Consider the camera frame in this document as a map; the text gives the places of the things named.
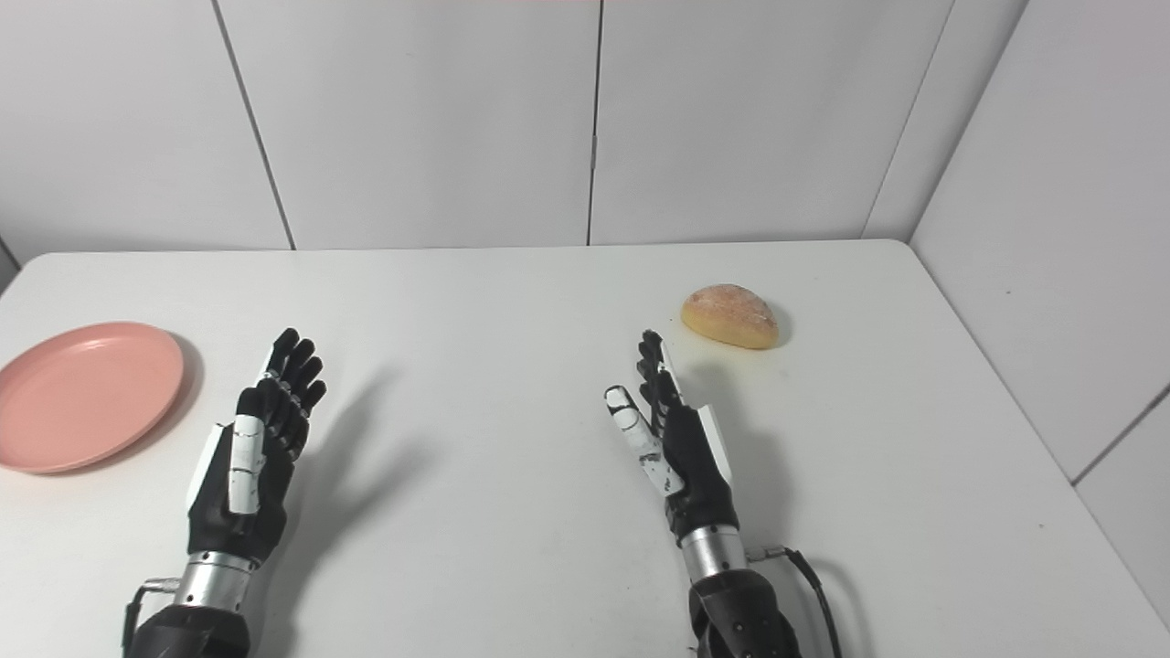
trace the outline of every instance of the bread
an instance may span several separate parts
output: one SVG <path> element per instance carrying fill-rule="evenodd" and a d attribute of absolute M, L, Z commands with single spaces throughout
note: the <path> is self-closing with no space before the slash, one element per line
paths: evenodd
<path fill-rule="evenodd" d="M 682 322 L 708 338 L 752 350 L 766 350 L 780 338 L 768 303 L 734 283 L 695 290 L 682 303 Z"/>

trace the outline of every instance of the white table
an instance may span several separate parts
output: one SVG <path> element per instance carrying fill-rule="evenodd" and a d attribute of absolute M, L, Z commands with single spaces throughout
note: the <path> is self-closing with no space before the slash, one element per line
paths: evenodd
<path fill-rule="evenodd" d="M 748 286 L 791 340 L 690 334 Z M 250 315 L 250 323 L 228 318 Z M 686 657 L 686 575 L 601 393 L 662 331 L 718 412 L 749 546 L 804 550 L 851 658 L 1170 656 L 1170 633 L 904 246 L 50 255 L 0 299 L 0 362 L 137 320 L 195 372 L 177 416 L 74 475 L 0 472 L 6 656 L 115 656 L 123 605 L 184 561 L 184 493 L 267 343 L 295 325 L 330 393 L 264 567 L 266 658 Z M 807 658 L 803 582 L 775 583 Z"/>

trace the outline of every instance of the black cable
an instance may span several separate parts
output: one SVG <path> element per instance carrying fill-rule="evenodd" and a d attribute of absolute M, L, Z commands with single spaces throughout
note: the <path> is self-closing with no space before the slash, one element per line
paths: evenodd
<path fill-rule="evenodd" d="M 143 609 L 144 596 L 146 596 L 146 585 L 138 588 L 133 601 L 126 604 L 126 617 L 122 622 L 122 658 L 130 656 L 130 645 L 135 639 L 135 629 L 138 628 L 138 612 Z"/>
<path fill-rule="evenodd" d="M 825 589 L 820 585 L 817 571 L 813 570 L 812 564 L 808 564 L 808 561 L 804 558 L 804 555 L 799 550 L 784 547 L 784 556 L 792 562 L 792 566 L 800 571 L 805 580 L 808 581 L 808 587 L 817 594 L 817 602 L 820 603 L 820 612 L 825 616 L 825 626 L 828 629 L 828 642 L 833 645 L 833 658 L 841 658 L 841 642 L 837 637 L 837 623 L 833 622 L 833 611 L 828 608 L 828 598 L 825 596 Z"/>

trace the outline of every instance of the white tile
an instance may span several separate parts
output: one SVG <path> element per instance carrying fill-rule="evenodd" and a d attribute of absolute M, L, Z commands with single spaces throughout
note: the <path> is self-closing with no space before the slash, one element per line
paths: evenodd
<path fill-rule="evenodd" d="M 1170 403 L 1147 416 L 1076 491 L 1170 625 Z"/>
<path fill-rule="evenodd" d="M 222 9 L 298 247 L 585 244 L 598 2 Z"/>
<path fill-rule="evenodd" d="M 1028 4 L 913 241 L 1069 477 L 1170 377 L 1166 25 Z"/>
<path fill-rule="evenodd" d="M 287 248 L 208 2 L 9 2 L 0 234 L 51 251 Z"/>
<path fill-rule="evenodd" d="M 860 237 L 950 5 L 606 4 L 593 242 Z"/>
<path fill-rule="evenodd" d="M 862 237 L 909 240 L 1024 5 L 956 0 Z"/>

